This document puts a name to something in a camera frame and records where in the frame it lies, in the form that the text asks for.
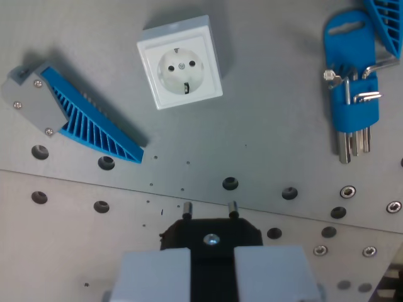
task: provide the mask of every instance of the gray surface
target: gray surface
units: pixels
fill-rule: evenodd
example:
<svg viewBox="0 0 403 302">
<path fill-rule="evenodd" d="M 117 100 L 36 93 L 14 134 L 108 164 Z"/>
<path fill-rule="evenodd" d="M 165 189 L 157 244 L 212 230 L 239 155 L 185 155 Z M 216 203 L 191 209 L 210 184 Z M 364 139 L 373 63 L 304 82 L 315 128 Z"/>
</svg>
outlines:
<svg viewBox="0 0 403 302">
<path fill-rule="evenodd" d="M 234 258 L 240 302 L 325 302 L 301 247 L 236 247 Z"/>
<path fill-rule="evenodd" d="M 1 96 L 10 108 L 14 108 L 14 102 L 20 102 L 22 107 L 14 110 L 44 135 L 46 129 L 52 129 L 55 133 L 69 121 L 52 87 L 41 75 L 48 67 L 48 63 L 31 71 L 26 67 L 17 67 L 9 73 L 6 82 L 1 86 Z M 35 87 L 36 81 L 40 81 L 40 87 Z"/>
<path fill-rule="evenodd" d="M 2 0 L 0 82 L 21 63 L 49 59 L 79 90 L 145 146 L 141 165 L 116 160 L 55 135 L 46 140 L 16 113 L 0 111 L 0 169 L 403 232 L 402 213 L 385 208 L 403 195 L 403 66 L 379 73 L 380 121 L 370 154 L 342 165 L 334 154 L 329 93 L 322 83 L 322 27 L 361 1 L 334 0 Z M 224 95 L 158 111 L 136 41 L 144 27 L 208 14 Z M 30 150 L 49 149 L 39 162 Z M 234 191 L 222 188 L 229 176 Z M 357 188 L 344 200 L 339 190 Z M 293 201 L 285 187 L 298 189 Z"/>
<path fill-rule="evenodd" d="M 37 190 L 47 195 L 47 203 L 31 200 Z M 95 212 L 98 200 L 110 205 L 109 212 Z M 158 250 L 158 234 L 181 217 L 183 203 L 178 198 L 0 171 L 0 301 L 107 302 L 123 254 Z M 240 209 L 239 214 L 262 231 L 265 245 L 303 247 L 326 302 L 368 301 L 371 293 L 359 293 L 358 286 L 369 282 L 375 287 L 403 239 L 397 233 L 259 211 Z M 228 217 L 228 208 L 193 201 L 193 217 Z M 337 235 L 323 238 L 326 226 L 334 226 Z M 264 235 L 273 227 L 282 230 L 281 238 Z M 323 244 L 329 252 L 315 256 L 314 247 Z M 363 248 L 370 245 L 377 248 L 376 256 L 363 257 Z M 351 288 L 337 289 L 342 280 L 350 281 Z"/>
<path fill-rule="evenodd" d="M 190 265 L 189 249 L 126 253 L 110 302 L 190 302 Z"/>
</svg>

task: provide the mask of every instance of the white electrical outlet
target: white electrical outlet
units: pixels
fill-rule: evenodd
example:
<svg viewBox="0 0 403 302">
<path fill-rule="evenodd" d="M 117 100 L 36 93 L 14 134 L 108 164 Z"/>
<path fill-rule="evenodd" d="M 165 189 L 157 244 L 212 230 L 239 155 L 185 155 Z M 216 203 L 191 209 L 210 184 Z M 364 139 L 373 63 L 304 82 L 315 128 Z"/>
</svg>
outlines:
<svg viewBox="0 0 403 302">
<path fill-rule="evenodd" d="M 208 16 L 144 30 L 137 48 L 158 109 L 222 96 Z"/>
</svg>

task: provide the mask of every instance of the allen key set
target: allen key set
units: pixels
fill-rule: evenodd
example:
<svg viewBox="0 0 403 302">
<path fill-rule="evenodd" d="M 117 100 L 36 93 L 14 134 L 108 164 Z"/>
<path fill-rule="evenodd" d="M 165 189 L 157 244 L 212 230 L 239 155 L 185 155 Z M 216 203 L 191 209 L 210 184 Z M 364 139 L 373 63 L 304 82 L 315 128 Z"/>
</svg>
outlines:
<svg viewBox="0 0 403 302">
<path fill-rule="evenodd" d="M 346 25 L 353 25 L 346 30 Z M 323 73 L 331 92 L 332 121 L 337 131 L 342 164 L 371 150 L 371 126 L 379 120 L 376 71 L 395 66 L 399 60 L 375 63 L 375 29 L 363 11 L 334 17 L 324 32 L 327 70 Z"/>
</svg>

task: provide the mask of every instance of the blue plastic part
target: blue plastic part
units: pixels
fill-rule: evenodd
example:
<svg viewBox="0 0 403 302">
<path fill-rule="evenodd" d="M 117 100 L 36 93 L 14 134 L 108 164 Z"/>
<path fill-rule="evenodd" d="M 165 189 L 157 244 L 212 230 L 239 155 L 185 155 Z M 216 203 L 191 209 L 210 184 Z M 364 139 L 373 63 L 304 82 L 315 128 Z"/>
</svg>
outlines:
<svg viewBox="0 0 403 302">
<path fill-rule="evenodd" d="M 402 51 L 403 1 L 364 0 L 385 48 L 398 59 Z"/>
<path fill-rule="evenodd" d="M 88 102 L 56 70 L 42 72 L 70 120 L 60 133 L 106 155 L 141 163 L 144 151 Z"/>
<path fill-rule="evenodd" d="M 363 27 L 347 33 L 329 34 L 333 28 L 356 22 L 362 22 Z M 349 11 L 334 17 L 325 28 L 324 45 L 327 68 L 342 76 L 355 67 L 361 77 L 368 66 L 375 65 L 375 29 L 363 11 Z M 378 100 L 353 104 L 353 97 L 358 93 L 378 91 L 376 72 L 366 80 L 350 81 L 350 91 L 350 105 L 346 104 L 344 85 L 331 92 L 333 125 L 337 131 L 345 133 L 368 128 L 379 120 Z"/>
</svg>

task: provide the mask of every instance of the blue key holder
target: blue key holder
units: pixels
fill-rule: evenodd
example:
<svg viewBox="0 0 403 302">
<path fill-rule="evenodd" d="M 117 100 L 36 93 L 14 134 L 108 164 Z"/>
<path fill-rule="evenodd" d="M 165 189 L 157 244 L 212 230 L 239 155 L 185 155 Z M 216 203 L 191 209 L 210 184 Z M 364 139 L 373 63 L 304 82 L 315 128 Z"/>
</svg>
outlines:
<svg viewBox="0 0 403 302">
<path fill-rule="evenodd" d="M 69 117 L 60 133 L 104 154 L 141 163 L 144 151 L 86 100 L 55 69 L 41 75 L 52 87 Z"/>
<path fill-rule="evenodd" d="M 346 25 L 360 25 L 345 32 L 336 31 Z M 350 81 L 351 104 L 346 103 L 345 85 L 331 91 L 332 119 L 337 131 L 353 133 L 368 128 L 379 120 L 377 99 L 353 104 L 353 97 L 359 93 L 378 91 L 375 72 L 367 79 L 361 79 L 364 70 L 376 63 L 375 30 L 371 19 L 363 11 L 348 11 L 335 16 L 325 27 L 324 46 L 326 65 L 343 78 L 355 67 L 359 79 Z"/>
</svg>

